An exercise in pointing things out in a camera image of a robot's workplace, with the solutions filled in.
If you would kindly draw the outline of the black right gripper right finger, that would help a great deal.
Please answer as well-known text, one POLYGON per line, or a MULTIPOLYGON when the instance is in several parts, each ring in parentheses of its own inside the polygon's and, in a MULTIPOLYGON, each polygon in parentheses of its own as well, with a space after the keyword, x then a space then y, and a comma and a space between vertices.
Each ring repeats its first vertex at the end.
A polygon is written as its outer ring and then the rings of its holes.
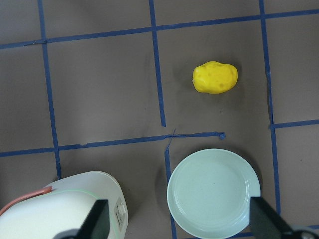
POLYGON ((256 239, 293 239, 294 231, 262 197, 250 199, 249 226, 256 239))

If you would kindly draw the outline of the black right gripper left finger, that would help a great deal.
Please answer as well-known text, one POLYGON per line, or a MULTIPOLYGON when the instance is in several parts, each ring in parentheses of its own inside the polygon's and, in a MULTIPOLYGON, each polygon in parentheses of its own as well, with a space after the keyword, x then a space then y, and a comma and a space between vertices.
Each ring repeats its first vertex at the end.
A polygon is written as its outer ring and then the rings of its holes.
POLYGON ((107 239, 110 233, 107 199, 96 200, 75 239, 107 239))

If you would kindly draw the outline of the green plate near right arm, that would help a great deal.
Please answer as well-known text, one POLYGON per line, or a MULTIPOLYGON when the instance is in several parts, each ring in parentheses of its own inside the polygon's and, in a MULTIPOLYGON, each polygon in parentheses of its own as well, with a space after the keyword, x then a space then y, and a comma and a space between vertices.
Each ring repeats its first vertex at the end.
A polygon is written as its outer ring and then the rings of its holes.
POLYGON ((173 171, 167 203, 175 222, 202 239, 225 239, 249 225, 251 197, 261 195, 253 167, 224 149, 186 157, 173 171))

